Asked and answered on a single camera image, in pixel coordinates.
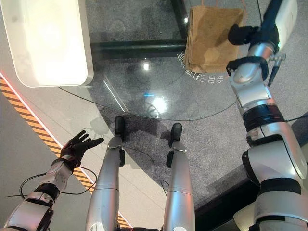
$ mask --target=silver metal cylinder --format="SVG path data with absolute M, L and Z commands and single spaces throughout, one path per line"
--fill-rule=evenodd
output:
M 109 141 L 89 205 L 88 231 L 114 231 L 117 228 L 121 145 L 122 140 L 118 136 Z
M 189 163 L 185 148 L 173 142 L 172 176 L 168 190 L 164 231 L 194 231 L 194 204 Z

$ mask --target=glass tabletop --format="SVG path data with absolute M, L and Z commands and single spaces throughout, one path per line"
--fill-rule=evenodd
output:
M 260 23 L 257 1 L 205 2 L 246 9 L 247 25 Z M 86 86 L 63 89 L 151 118 L 195 120 L 230 107 L 235 97 L 227 72 L 195 73 L 184 67 L 186 12 L 200 4 L 200 0 L 87 1 L 94 79 Z M 239 54 L 247 54 L 247 46 Z

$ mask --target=black joint band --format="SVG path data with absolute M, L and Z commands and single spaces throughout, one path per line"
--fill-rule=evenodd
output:
M 246 170 L 246 173 L 248 175 L 248 177 L 250 178 L 250 180 L 256 184 L 257 186 L 260 186 L 260 182 L 259 180 L 257 179 L 251 165 L 250 165 L 250 161 L 249 161 L 249 158 L 248 158 L 248 151 L 245 151 L 242 155 L 242 162 L 243 162 L 243 165 L 244 165 L 244 168 Z
M 231 70 L 235 71 L 240 65 L 245 63 L 259 63 L 262 70 L 262 79 L 263 81 L 268 77 L 269 74 L 269 65 L 265 58 L 260 56 L 248 56 L 236 60 L 232 60 L 228 63 L 226 69 L 228 75 L 231 75 Z
M 258 196 L 271 191 L 288 191 L 301 195 L 302 188 L 300 184 L 292 178 L 268 179 L 261 182 Z
M 276 105 L 262 104 L 243 114 L 246 131 L 265 124 L 284 122 L 284 118 Z
M 54 184 L 51 183 L 41 184 L 34 191 L 48 194 L 53 199 L 53 201 L 56 201 L 56 199 L 60 194 L 59 189 Z

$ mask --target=cable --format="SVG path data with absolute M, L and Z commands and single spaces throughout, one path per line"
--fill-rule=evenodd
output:
M 155 161 L 153 160 L 153 158 L 152 158 L 149 154 L 147 154 L 147 153 L 145 153 L 145 152 L 143 152 L 143 151 L 141 151 L 141 150 L 134 149 L 134 148 L 129 148 L 129 147 L 126 147 L 126 146 L 123 146 L 123 148 L 125 148 L 125 149 L 131 149 L 131 150 L 134 150 L 134 151 L 137 151 L 137 152 L 141 152 L 141 153 L 145 154 L 145 155 L 151 160 L 151 162 L 152 162 L 152 164 L 153 164 L 153 167 L 154 167 L 155 175 L 159 178 L 159 183 L 160 183 L 160 185 L 162 186 L 163 191 L 164 191 L 164 193 L 165 193 L 165 195 L 166 195 L 166 197 L 167 197 L 167 193 L 166 193 L 166 190 L 165 190 L 165 188 L 164 188 L 164 186 L 163 186 L 163 182 L 165 182 L 168 186 L 169 186 L 169 183 L 168 183 L 167 181 L 161 179 L 161 178 L 160 178 L 160 175 L 158 175 L 158 173 L 157 173 L 157 171 L 156 171 L 156 168 L 155 168 Z
M 63 194 L 68 194 L 68 195 L 81 195 L 81 194 L 83 194 L 83 193 L 85 193 L 86 191 L 88 191 L 90 188 L 92 188 L 93 187 L 93 185 L 96 183 L 96 181 L 97 181 L 97 175 L 95 174 L 95 172 L 93 172 L 92 170 L 90 170 L 90 169 L 88 169 L 88 168 L 86 168 L 86 167 L 79 167 L 79 168 L 82 168 L 82 169 L 85 169 L 85 170 L 88 170 L 89 172 L 91 172 L 94 176 L 95 176 L 95 181 L 94 181 L 94 183 L 90 186 L 90 187 L 88 187 L 85 191 L 83 191 L 83 192 L 80 192 L 80 193 L 71 193 L 71 192 L 62 192 Z
M 91 172 L 91 173 L 95 176 L 95 181 L 94 181 L 94 183 L 93 183 L 90 187 L 88 187 L 85 191 L 82 191 L 82 192 L 79 192 L 79 193 L 71 193 L 71 192 L 67 192 L 67 193 L 66 193 L 66 192 L 62 192 L 63 194 L 68 194 L 68 195 L 81 195 L 81 194 L 85 193 L 86 191 L 88 191 L 89 189 L 91 189 L 91 188 L 94 186 L 94 184 L 96 183 L 96 181 L 97 181 L 97 175 L 95 174 L 95 172 L 93 172 L 92 170 L 90 170 L 90 169 L 88 169 L 88 168 L 86 168 L 86 167 L 79 167 L 79 168 L 82 168 L 82 169 L 85 169 L 85 170 Z M 27 195 L 24 195 L 24 193 L 23 193 L 23 187 L 24 187 L 24 185 L 25 185 L 29 180 L 31 180 L 31 179 L 33 179 L 33 178 L 36 178 L 36 177 L 41 177 L 41 176 L 44 176 L 44 175 L 46 175 L 46 172 L 45 172 L 45 173 L 42 173 L 42 174 L 38 174 L 38 175 L 32 176 L 32 177 L 29 177 L 29 178 L 26 179 L 24 182 L 22 182 L 22 184 L 20 185 L 20 187 L 19 187 L 19 195 L 11 195 L 11 196 L 6 196 L 6 197 L 17 197 L 17 196 L 20 196 L 21 198 L 25 199 L 25 196 L 27 196 Z
M 259 5 L 259 0 L 257 0 L 258 4 L 258 9 L 259 9 L 259 15 L 260 15 L 260 24 L 262 24 L 262 16 L 261 16 L 261 10 L 260 10 L 260 5 Z
M 300 117 L 297 117 L 297 118 L 294 118 L 294 119 L 286 119 L 285 121 L 286 122 L 290 122 L 290 121 L 293 121 L 293 120 L 297 120 L 297 119 L 302 119 L 302 118 L 306 118 L 306 117 L 308 117 L 308 115 L 303 115 L 303 116 L 300 116 Z
M 44 176 L 46 175 L 46 172 L 45 173 L 42 173 L 42 174 L 38 174 L 38 175 L 35 175 L 35 176 L 32 176 L 32 177 L 29 177 L 28 179 L 26 179 L 24 182 L 21 183 L 20 187 L 19 187 L 19 195 L 21 196 L 21 198 L 25 199 L 25 196 L 23 194 L 23 186 L 31 179 L 33 178 L 36 178 L 36 177 L 41 177 L 41 176 Z

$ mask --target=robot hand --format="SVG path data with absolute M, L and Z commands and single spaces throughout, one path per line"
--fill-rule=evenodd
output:
M 95 140 L 91 140 L 91 138 L 86 139 L 89 135 L 85 133 L 86 131 L 82 130 L 74 138 L 69 140 L 61 150 L 60 158 L 66 160 L 66 163 L 72 171 L 74 168 L 80 166 L 81 159 L 86 150 L 93 148 L 104 141 L 103 138 Z

